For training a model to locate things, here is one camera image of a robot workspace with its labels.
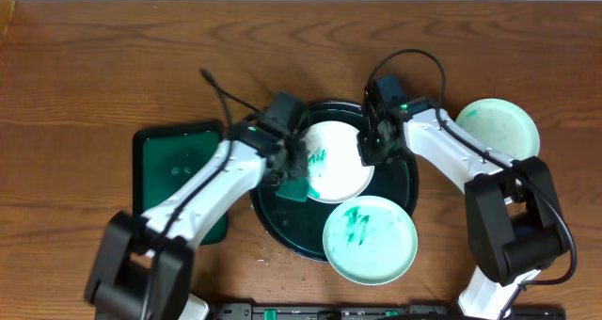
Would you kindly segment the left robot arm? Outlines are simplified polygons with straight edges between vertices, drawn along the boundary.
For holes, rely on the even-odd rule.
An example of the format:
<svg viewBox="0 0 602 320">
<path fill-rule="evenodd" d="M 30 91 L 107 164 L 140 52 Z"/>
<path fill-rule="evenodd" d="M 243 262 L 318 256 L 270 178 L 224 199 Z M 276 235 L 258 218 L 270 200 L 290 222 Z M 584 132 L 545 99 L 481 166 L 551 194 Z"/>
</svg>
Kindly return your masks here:
<svg viewBox="0 0 602 320">
<path fill-rule="evenodd" d="M 209 304 L 190 290 L 195 253 L 216 221 L 262 182 L 305 183 L 303 135 L 274 122 L 241 122 L 209 162 L 140 217 L 107 223 L 84 292 L 105 319 L 204 319 Z"/>
</svg>

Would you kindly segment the green scrubbing sponge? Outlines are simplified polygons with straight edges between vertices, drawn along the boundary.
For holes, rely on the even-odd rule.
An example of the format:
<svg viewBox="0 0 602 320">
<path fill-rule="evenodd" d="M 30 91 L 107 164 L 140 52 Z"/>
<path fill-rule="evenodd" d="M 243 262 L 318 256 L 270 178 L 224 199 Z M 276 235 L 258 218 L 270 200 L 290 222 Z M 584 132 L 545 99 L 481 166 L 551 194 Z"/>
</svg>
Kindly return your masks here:
<svg viewBox="0 0 602 320">
<path fill-rule="evenodd" d="M 276 195 L 285 200 L 305 202 L 308 199 L 309 180 L 307 177 L 288 178 L 281 182 Z"/>
</svg>

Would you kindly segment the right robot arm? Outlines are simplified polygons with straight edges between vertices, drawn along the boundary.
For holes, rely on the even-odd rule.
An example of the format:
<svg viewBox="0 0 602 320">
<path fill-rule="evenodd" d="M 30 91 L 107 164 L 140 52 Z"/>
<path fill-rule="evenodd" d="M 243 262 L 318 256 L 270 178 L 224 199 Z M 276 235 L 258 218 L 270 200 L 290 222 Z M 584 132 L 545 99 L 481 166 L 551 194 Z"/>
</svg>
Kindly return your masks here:
<svg viewBox="0 0 602 320">
<path fill-rule="evenodd" d="M 465 197 L 469 249 L 477 267 L 459 296 L 462 314 L 506 317 L 518 294 L 564 253 L 576 252 L 547 165 L 515 160 L 479 142 L 429 99 L 365 98 L 357 136 L 366 165 L 418 155 Z"/>
</svg>

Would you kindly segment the mint green plate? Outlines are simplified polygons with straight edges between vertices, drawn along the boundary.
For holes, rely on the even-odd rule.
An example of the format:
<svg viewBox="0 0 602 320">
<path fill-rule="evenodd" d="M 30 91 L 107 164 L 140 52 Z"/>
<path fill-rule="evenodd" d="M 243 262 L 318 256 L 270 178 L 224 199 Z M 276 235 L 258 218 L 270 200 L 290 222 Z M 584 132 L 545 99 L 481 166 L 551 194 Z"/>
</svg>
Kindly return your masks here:
<svg viewBox="0 0 602 320">
<path fill-rule="evenodd" d="M 486 146 L 518 160 L 537 156 L 539 131 L 521 107 L 502 99 L 481 99 L 467 105 L 455 122 Z"/>
<path fill-rule="evenodd" d="M 409 214 L 391 200 L 360 196 L 340 204 L 323 231 L 330 265 L 362 285 L 390 283 L 408 271 L 418 252 L 418 233 Z"/>
</svg>

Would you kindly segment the white plate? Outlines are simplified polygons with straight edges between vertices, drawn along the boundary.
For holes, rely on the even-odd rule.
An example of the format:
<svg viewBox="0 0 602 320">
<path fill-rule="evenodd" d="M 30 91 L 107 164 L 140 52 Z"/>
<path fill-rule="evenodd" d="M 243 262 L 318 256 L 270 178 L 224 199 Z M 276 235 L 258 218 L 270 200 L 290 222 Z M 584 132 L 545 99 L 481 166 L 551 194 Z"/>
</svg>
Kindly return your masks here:
<svg viewBox="0 0 602 320">
<path fill-rule="evenodd" d="M 358 129 L 327 120 L 311 125 L 304 141 L 308 149 L 308 196 L 321 203 L 340 203 L 362 193 L 374 174 L 364 166 L 357 147 Z"/>
</svg>

